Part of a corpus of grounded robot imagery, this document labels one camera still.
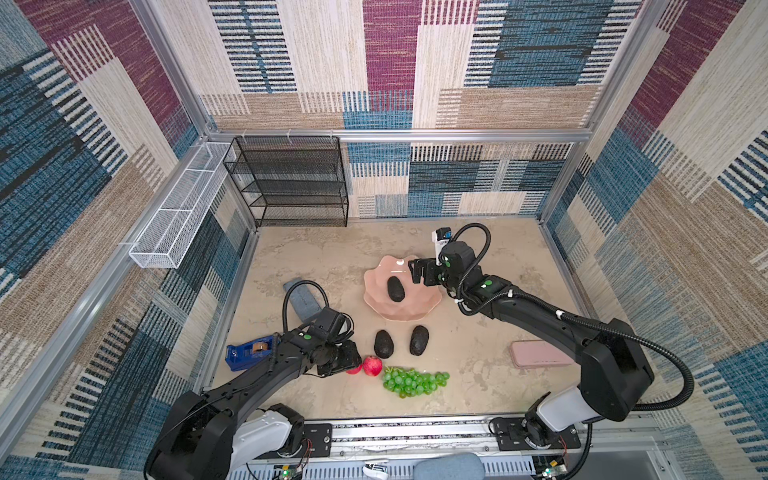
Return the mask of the pink scalloped fruit bowl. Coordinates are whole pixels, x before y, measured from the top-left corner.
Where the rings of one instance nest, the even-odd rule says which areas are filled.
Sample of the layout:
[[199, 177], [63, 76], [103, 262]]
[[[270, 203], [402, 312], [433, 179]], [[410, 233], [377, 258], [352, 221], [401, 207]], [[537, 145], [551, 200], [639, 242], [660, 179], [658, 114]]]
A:
[[382, 318], [422, 320], [440, 304], [442, 294], [436, 287], [412, 281], [408, 262], [415, 259], [413, 255], [385, 255], [375, 268], [365, 272], [363, 299]]

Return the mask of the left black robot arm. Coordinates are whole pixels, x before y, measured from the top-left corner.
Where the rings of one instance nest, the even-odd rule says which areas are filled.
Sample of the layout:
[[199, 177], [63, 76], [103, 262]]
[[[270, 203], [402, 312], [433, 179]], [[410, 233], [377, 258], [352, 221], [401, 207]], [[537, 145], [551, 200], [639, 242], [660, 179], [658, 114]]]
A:
[[172, 404], [142, 474], [147, 479], [224, 479], [265, 453], [293, 454], [303, 442], [304, 418], [276, 404], [249, 417], [288, 383], [315, 369], [320, 378], [355, 369], [362, 358], [354, 321], [329, 305], [301, 326], [272, 338], [268, 358], [203, 393], [187, 391]]

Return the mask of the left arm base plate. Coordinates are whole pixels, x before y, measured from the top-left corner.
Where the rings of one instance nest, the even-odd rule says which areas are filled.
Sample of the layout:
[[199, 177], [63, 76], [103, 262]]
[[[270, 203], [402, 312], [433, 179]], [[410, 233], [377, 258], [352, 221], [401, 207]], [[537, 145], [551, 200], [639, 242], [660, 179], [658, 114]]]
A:
[[278, 451], [282, 458], [326, 458], [331, 453], [331, 423], [309, 423], [293, 427], [286, 444]]

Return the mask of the red apple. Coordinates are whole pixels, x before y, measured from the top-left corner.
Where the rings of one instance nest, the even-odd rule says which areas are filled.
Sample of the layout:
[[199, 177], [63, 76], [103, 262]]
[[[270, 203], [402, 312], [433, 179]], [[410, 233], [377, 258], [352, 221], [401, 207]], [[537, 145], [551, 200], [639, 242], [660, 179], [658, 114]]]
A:
[[360, 373], [362, 371], [362, 369], [363, 369], [363, 367], [362, 367], [362, 364], [361, 364], [361, 365], [359, 365], [359, 366], [357, 366], [355, 368], [351, 368], [351, 369], [347, 370], [346, 373], [349, 374], [349, 375], [356, 375], [356, 374]]
[[376, 356], [368, 356], [362, 363], [363, 372], [371, 377], [378, 377], [384, 370], [383, 362]]

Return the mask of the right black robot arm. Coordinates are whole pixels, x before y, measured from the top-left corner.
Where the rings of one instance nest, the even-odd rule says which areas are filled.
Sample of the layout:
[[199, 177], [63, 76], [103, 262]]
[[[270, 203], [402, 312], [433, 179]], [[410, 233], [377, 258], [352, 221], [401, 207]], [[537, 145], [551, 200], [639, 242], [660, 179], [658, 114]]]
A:
[[[695, 390], [690, 368], [669, 349], [638, 336], [620, 319], [608, 323], [563, 310], [512, 281], [482, 270], [491, 241], [480, 251], [444, 227], [433, 234], [435, 255], [408, 263], [415, 284], [440, 286], [465, 316], [481, 314], [522, 328], [554, 346], [580, 367], [580, 379], [557, 394], [540, 397], [526, 412], [521, 426], [527, 443], [544, 449], [576, 423], [621, 422], [633, 411], [677, 408]], [[680, 373], [679, 393], [667, 400], [642, 402], [655, 380], [645, 353], [653, 351]]]

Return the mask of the dark avocado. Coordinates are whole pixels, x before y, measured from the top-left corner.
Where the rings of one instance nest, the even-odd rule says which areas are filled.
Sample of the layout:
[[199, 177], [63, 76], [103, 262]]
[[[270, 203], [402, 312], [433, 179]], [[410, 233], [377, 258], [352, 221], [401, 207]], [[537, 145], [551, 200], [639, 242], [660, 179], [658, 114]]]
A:
[[386, 330], [379, 330], [374, 339], [374, 353], [381, 359], [388, 359], [394, 353], [394, 341]]
[[400, 303], [405, 299], [406, 292], [401, 280], [397, 276], [390, 276], [387, 280], [387, 293], [391, 301]]
[[429, 343], [430, 333], [429, 330], [422, 326], [417, 325], [411, 334], [409, 343], [409, 352], [413, 356], [421, 356]]

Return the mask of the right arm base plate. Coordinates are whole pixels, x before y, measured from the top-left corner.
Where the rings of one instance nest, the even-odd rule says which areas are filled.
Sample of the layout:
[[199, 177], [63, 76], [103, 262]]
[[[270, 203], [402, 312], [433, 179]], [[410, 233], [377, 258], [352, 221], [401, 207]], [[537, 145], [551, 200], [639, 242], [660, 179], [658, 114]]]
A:
[[537, 420], [525, 417], [494, 417], [488, 429], [500, 451], [578, 450], [582, 442], [574, 426], [553, 432]]

